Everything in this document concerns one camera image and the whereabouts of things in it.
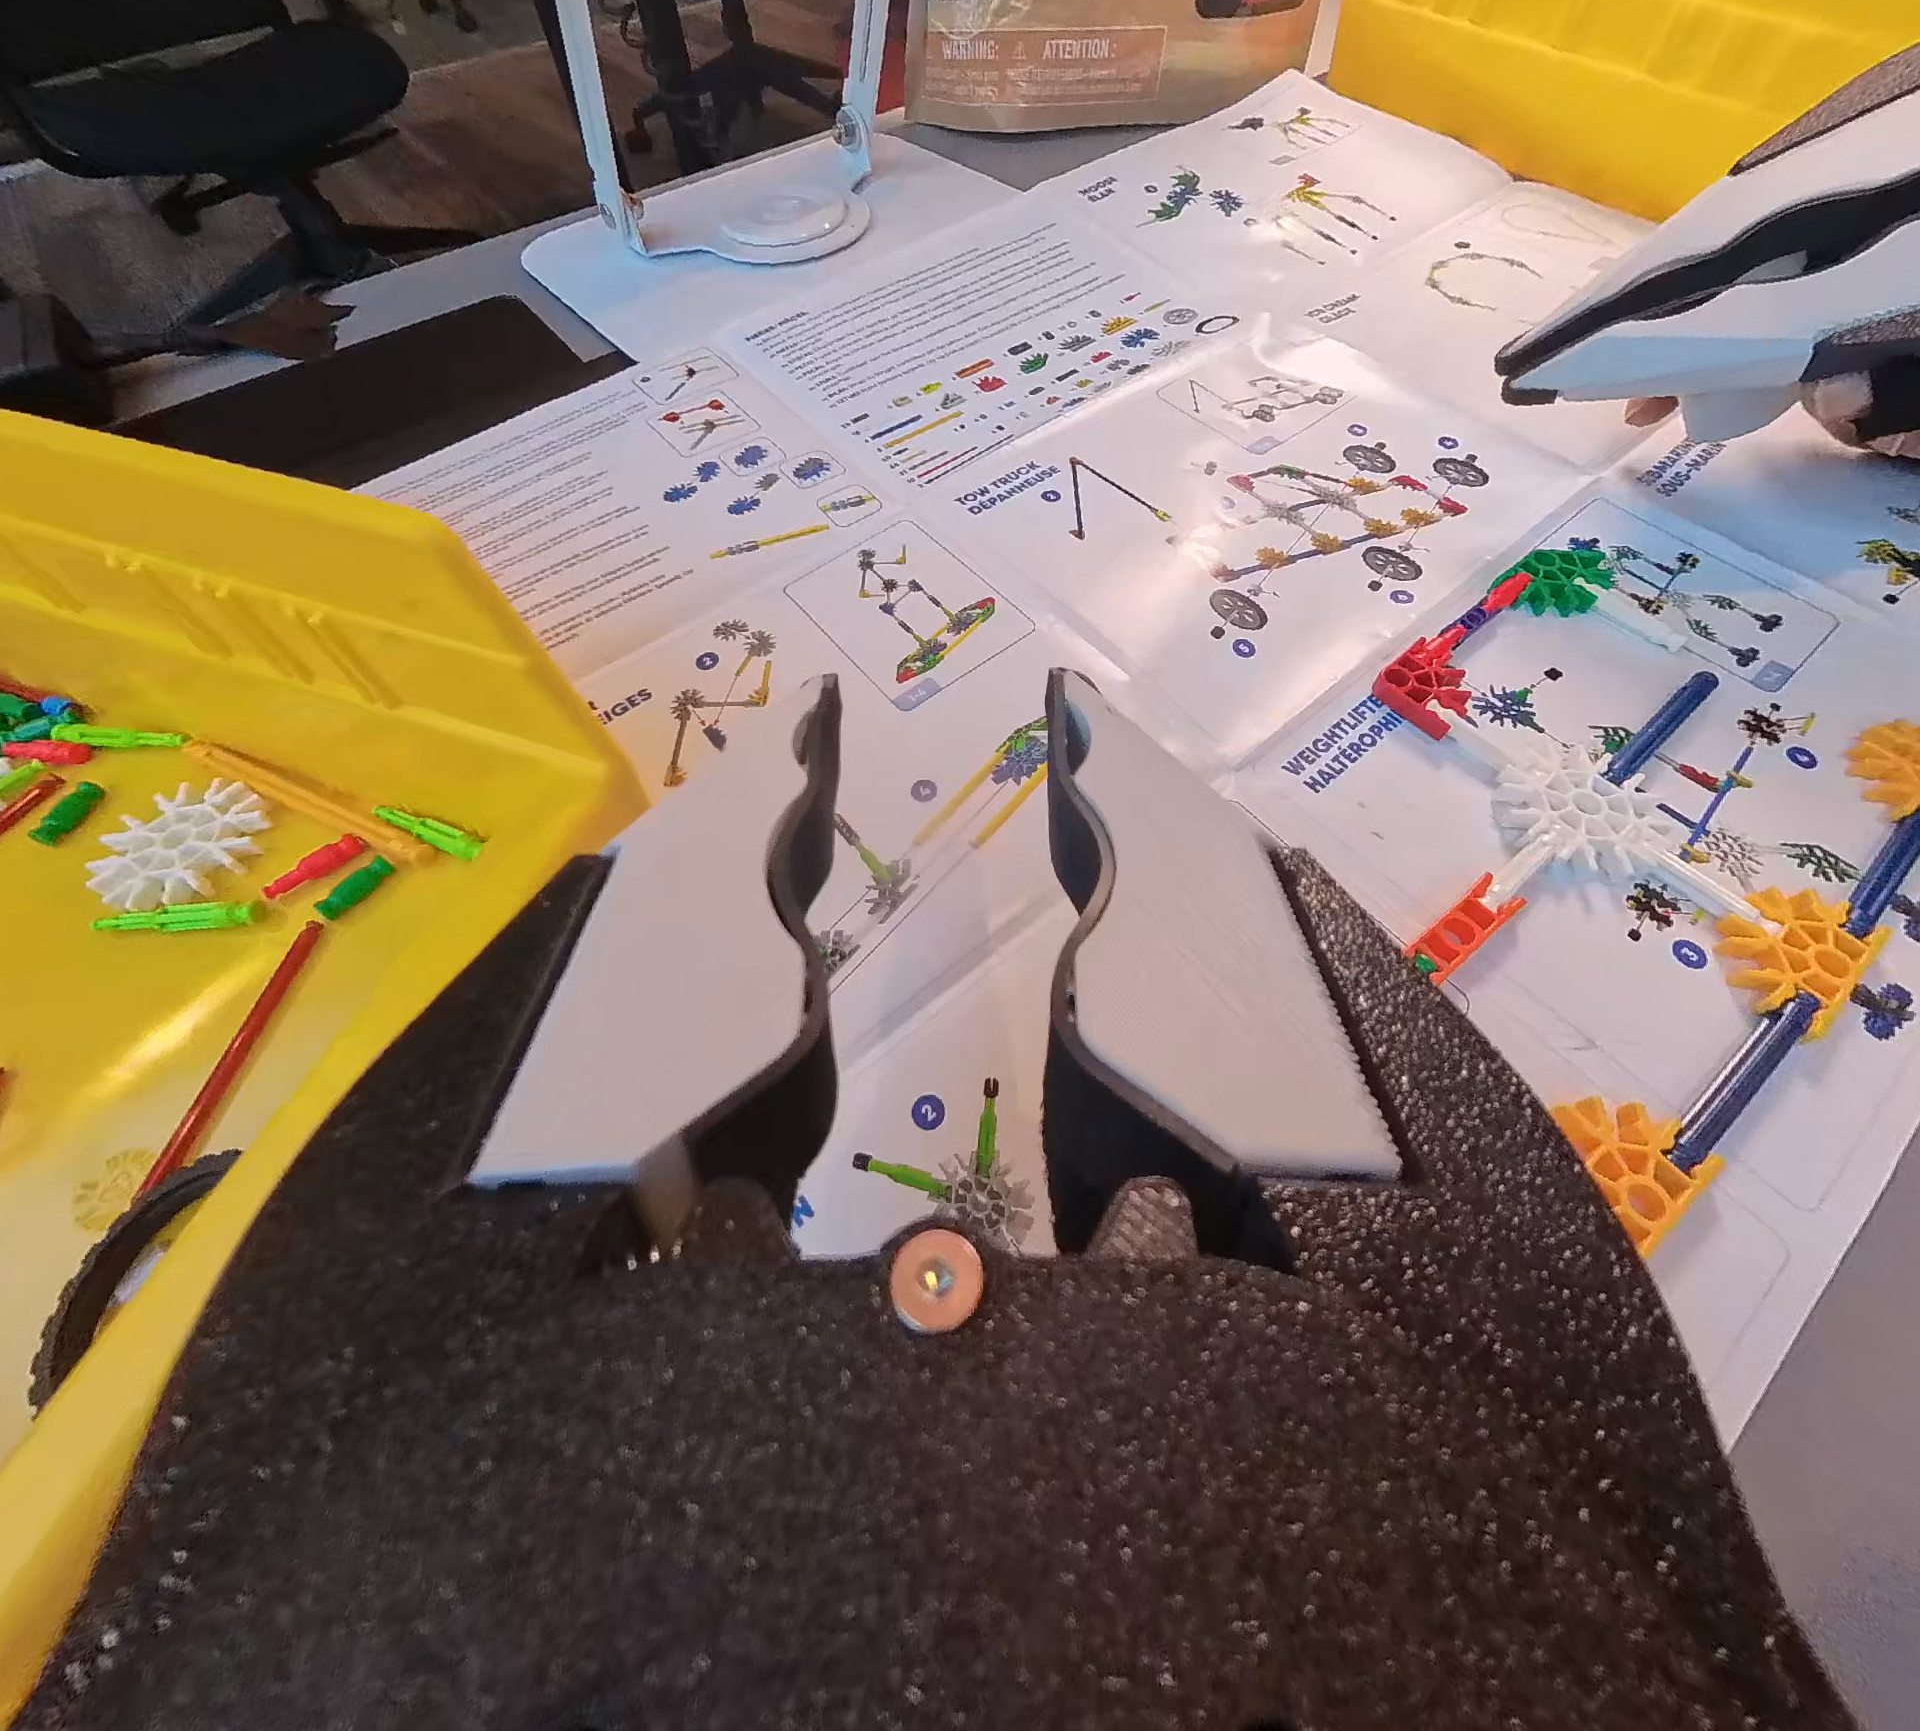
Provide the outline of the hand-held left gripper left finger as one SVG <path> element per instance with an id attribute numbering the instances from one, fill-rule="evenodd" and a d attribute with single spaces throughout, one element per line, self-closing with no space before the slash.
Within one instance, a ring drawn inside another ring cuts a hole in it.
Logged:
<path id="1" fill-rule="evenodd" d="M 610 1185 L 672 1251 L 721 1183 L 791 1237 L 836 1119 L 825 956 L 838 678 L 808 680 L 603 856 L 605 878 L 466 1171 L 478 1189 Z"/>

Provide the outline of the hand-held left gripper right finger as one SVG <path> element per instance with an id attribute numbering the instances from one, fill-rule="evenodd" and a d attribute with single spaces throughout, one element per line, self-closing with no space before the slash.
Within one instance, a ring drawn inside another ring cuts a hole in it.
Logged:
<path id="1" fill-rule="evenodd" d="M 1047 682 L 1054 964 L 1045 1169 L 1060 1253 L 1159 1181 L 1201 1253 L 1284 1253 L 1278 1183 L 1390 1187 L 1407 1163 L 1274 842 L 1093 678 Z"/>

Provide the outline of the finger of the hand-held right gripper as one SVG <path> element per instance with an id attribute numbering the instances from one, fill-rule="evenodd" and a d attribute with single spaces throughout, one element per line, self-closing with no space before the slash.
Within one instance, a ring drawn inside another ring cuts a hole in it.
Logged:
<path id="1" fill-rule="evenodd" d="M 1520 338 L 1592 304 L 1623 300 L 1643 310 L 1700 296 L 1804 248 L 1846 256 L 1868 244 L 1916 246 L 1916 214 L 1912 164 L 1870 164 L 1853 178 L 1827 164 L 1803 170 L 1769 164 L 1714 184 L 1586 294 Z M 1501 376 L 1504 352 L 1517 340 L 1501 350 Z"/>
<path id="2" fill-rule="evenodd" d="M 1615 300 L 1542 326 L 1503 354 L 1515 404 L 1634 396 L 1789 394 L 1916 356 L 1918 248 L 1813 248 L 1700 296 Z"/>

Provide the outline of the green connector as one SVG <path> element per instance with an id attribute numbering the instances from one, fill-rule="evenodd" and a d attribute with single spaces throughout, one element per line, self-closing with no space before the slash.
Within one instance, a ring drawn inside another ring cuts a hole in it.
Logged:
<path id="1" fill-rule="evenodd" d="M 1571 618 L 1594 612 L 1616 584 L 1616 568 L 1594 542 L 1538 546 L 1497 578 L 1483 604 L 1490 614 L 1520 608 Z"/>

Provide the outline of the white snowflake connector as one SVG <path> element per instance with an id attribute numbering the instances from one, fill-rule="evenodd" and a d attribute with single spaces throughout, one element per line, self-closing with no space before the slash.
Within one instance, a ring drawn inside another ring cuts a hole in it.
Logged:
<path id="1" fill-rule="evenodd" d="M 1545 848 L 1553 868 L 1609 880 L 1631 878 L 1633 848 L 1671 848 L 1668 822 L 1634 784 L 1615 786 L 1605 764 L 1582 748 L 1560 746 L 1526 758 L 1493 792 L 1494 826 L 1509 858 Z"/>
<path id="2" fill-rule="evenodd" d="M 152 816 L 126 816 L 100 838 L 104 856 L 87 866 L 87 888 L 119 914 L 211 902 L 222 878 L 246 874 L 274 824 L 249 784 L 180 784 L 154 798 Z"/>

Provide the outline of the yellow plastic parts bin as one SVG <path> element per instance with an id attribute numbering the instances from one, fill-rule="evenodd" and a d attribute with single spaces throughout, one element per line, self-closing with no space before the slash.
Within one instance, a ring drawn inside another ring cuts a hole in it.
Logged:
<path id="1" fill-rule="evenodd" d="M 644 806 L 603 724 L 455 532 L 370 496 L 5 414 L 2 662 L 490 838 L 325 940 L 205 1143 L 350 1085 L 573 856 Z M 5 1453 L 45 1321 L 313 916 L 99 934 L 2 848 Z"/>

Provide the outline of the orange ladder piece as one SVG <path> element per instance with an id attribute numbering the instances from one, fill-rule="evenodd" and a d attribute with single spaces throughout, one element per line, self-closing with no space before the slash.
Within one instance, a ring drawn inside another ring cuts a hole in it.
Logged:
<path id="1" fill-rule="evenodd" d="M 1438 916 L 1407 948 L 1413 966 L 1442 988 L 1477 952 L 1481 952 L 1506 924 L 1526 910 L 1526 898 L 1493 898 L 1493 876 L 1487 874 Z"/>

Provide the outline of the white printed instruction sheet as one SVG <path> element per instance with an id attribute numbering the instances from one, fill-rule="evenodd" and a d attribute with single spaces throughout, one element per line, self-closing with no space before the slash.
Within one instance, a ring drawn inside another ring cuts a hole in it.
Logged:
<path id="1" fill-rule="evenodd" d="M 1490 778 L 1375 698 L 1538 546 L 1599 544 L 1668 654 L 1506 610 L 1467 722 L 1607 764 L 1742 898 L 1851 892 L 1895 824 L 1846 772 L 1916 724 L 1916 586 L 1844 556 L 1836 460 L 1611 406 L 1501 402 L 1494 354 L 1645 234 L 1298 74 L 773 310 L 667 322 L 636 368 L 378 478 L 439 518 L 663 804 L 836 678 L 836 848 L 810 932 L 852 1113 L 796 1223 L 823 1251 L 948 1201 L 1052 1249 L 1040 1067 L 1069 908 L 1045 872 L 1052 670 L 1109 700 L 1403 950 L 1510 852 Z M 1722 1137 L 1650 1255 L 1736 1439 L 1916 1131 L 1916 864 L 1829 1033 Z M 1542 1105 L 1683 1119 L 1763 1017 L 1717 922 L 1553 868 L 1440 992 Z"/>

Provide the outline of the blue rod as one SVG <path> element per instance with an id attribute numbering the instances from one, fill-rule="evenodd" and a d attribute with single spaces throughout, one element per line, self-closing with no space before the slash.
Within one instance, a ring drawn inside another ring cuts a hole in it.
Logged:
<path id="1" fill-rule="evenodd" d="M 1903 894 L 1903 886 L 1918 860 L 1918 832 L 1918 810 L 1912 810 L 1889 830 L 1889 836 L 1849 894 L 1844 922 L 1841 924 L 1846 936 L 1864 942 L 1873 932 L 1882 928 L 1886 914 Z"/>
<path id="2" fill-rule="evenodd" d="M 1605 780 L 1615 786 L 1639 780 L 1668 742 L 1717 694 L 1719 686 L 1717 672 L 1700 670 L 1674 688 L 1653 716 L 1609 756 L 1602 766 Z"/>
<path id="3" fill-rule="evenodd" d="M 1717 1153 L 1722 1137 L 1785 1067 L 1790 1051 L 1813 1033 L 1821 1011 L 1819 998 L 1798 992 L 1754 1023 L 1750 1035 L 1692 1099 L 1672 1141 L 1664 1145 L 1662 1153 L 1672 1167 L 1694 1173 Z"/>

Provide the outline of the red connector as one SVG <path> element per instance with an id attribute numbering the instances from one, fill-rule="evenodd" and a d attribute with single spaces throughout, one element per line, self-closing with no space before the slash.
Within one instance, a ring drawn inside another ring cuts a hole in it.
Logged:
<path id="1" fill-rule="evenodd" d="M 1389 714 L 1428 738 L 1442 740 L 1454 720 L 1470 716 L 1475 696 L 1468 674 L 1456 658 L 1452 668 L 1440 672 L 1428 672 L 1411 662 L 1409 652 L 1417 644 L 1420 640 L 1380 668 L 1372 696 Z"/>

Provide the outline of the yellow rod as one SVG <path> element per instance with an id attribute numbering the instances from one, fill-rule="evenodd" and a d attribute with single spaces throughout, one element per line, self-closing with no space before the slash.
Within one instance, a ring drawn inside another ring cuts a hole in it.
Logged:
<path id="1" fill-rule="evenodd" d="M 246 784 L 258 796 L 292 810 L 313 824 L 333 826 L 336 832 L 359 836 L 393 864 L 419 866 L 434 856 L 428 844 L 377 820 L 373 806 L 329 784 L 290 774 L 261 758 L 206 738 L 190 738 L 184 744 L 184 754 L 220 778 Z"/>

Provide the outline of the long red rod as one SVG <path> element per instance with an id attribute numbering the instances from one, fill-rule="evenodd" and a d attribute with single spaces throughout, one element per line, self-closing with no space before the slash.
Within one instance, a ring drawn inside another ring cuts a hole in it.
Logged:
<path id="1" fill-rule="evenodd" d="M 168 1135 L 154 1163 L 146 1169 L 134 1191 L 134 1201 L 146 1199 L 180 1167 L 193 1163 L 202 1139 L 224 1109 L 228 1095 L 253 1061 L 253 1051 L 267 1039 L 282 1006 L 295 992 L 300 976 L 313 962 L 325 938 L 325 922 L 314 918 L 300 926 L 300 932 L 280 958 L 279 966 L 253 1000 L 243 1023 L 216 1057 L 211 1073 Z"/>

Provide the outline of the orange-yellow connector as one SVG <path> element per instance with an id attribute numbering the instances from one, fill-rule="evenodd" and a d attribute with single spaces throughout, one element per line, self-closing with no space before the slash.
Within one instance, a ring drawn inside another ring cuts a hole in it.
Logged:
<path id="1" fill-rule="evenodd" d="M 1658 1119 L 1639 1101 L 1611 1103 L 1592 1095 L 1554 1103 L 1549 1115 L 1645 1261 L 1725 1169 L 1721 1155 L 1697 1167 L 1677 1165 L 1671 1147 L 1678 1119 Z"/>
<path id="2" fill-rule="evenodd" d="M 1803 1043 L 1823 1039 L 1863 978 L 1891 944 L 1889 928 L 1849 930 L 1851 906 L 1804 888 L 1749 894 L 1717 922 L 1717 956 L 1733 966 L 1729 982 L 1754 996 L 1758 1015 L 1809 998 L 1814 1013 Z"/>
<path id="3" fill-rule="evenodd" d="M 1844 754 L 1844 770 L 1891 824 L 1907 824 L 1920 798 L 1918 724 L 1886 720 L 1861 732 Z"/>

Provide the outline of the pile of loose toy pieces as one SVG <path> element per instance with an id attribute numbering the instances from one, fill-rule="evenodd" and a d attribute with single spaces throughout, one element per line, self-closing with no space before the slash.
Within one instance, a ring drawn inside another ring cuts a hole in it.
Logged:
<path id="1" fill-rule="evenodd" d="M 245 876 L 222 878 L 211 902 L 119 914 L 87 888 L 87 866 L 104 856 L 100 838 L 119 832 L 126 816 L 152 816 L 158 794 L 173 796 L 180 784 L 202 788 L 224 780 L 184 754 L 190 738 L 212 738 L 179 726 L 129 726 L 61 688 L 41 688 L 17 674 L 5 674 L 2 680 L 2 738 L 5 846 L 19 846 L 19 854 L 5 850 L 5 872 L 11 874 L 19 864 L 37 882 L 69 872 L 81 892 L 84 926 L 99 934 L 243 930 L 287 908 L 335 926 L 398 874 L 437 862 L 475 864 L 490 846 L 489 834 L 466 824 L 412 806 L 364 800 L 329 784 L 373 806 L 377 820 L 428 844 L 434 856 L 419 866 L 393 864 L 359 836 L 313 824 L 267 800 L 274 826 Z M 326 784 L 314 774 L 282 770 Z"/>

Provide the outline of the white metal stand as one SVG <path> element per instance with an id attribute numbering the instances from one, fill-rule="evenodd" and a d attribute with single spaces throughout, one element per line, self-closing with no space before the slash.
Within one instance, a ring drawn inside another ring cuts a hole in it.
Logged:
<path id="1" fill-rule="evenodd" d="M 893 0 L 854 0 L 852 44 L 828 138 L 725 166 L 653 200 L 620 172 L 588 0 L 552 0 L 569 94 L 593 186 L 593 218 L 534 240 L 522 268 L 615 346 L 640 356 L 640 304 L 685 304 L 712 282 L 746 308 L 774 280 L 805 284 L 856 250 L 863 264 L 996 204 L 1005 190 L 878 134 Z"/>

